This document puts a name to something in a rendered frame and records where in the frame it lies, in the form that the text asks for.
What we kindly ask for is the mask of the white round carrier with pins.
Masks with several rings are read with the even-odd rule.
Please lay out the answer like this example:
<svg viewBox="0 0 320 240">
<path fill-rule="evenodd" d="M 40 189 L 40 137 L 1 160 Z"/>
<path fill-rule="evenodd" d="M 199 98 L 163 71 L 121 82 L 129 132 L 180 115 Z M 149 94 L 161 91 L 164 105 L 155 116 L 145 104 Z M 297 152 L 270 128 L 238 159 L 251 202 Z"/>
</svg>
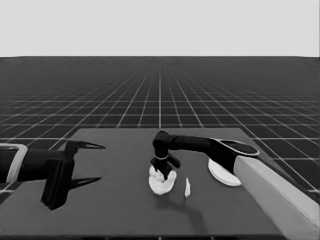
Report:
<svg viewBox="0 0 320 240">
<path fill-rule="evenodd" d="M 163 181 L 163 178 L 162 178 L 161 174 L 160 174 L 159 177 L 153 177 L 153 176 L 149 175 L 149 179 L 148 179 L 149 183 L 157 183 L 158 184 L 158 180 L 160 180 L 160 181 L 162 180 Z M 175 184 L 175 182 L 168 182 L 167 186 L 163 187 L 164 188 L 163 194 L 166 194 L 166 193 L 170 192 L 172 190 L 174 184 Z"/>
</svg>

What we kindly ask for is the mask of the large thick white disc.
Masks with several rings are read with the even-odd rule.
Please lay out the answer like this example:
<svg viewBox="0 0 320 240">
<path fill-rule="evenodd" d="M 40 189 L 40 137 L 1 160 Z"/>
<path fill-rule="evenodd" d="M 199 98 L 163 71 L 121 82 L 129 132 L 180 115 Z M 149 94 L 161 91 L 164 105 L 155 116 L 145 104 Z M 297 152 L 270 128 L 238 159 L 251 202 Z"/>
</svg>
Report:
<svg viewBox="0 0 320 240">
<path fill-rule="evenodd" d="M 238 187 L 241 185 L 241 181 L 234 174 L 230 173 L 212 159 L 208 159 L 208 169 L 216 180 L 226 186 Z"/>
</svg>

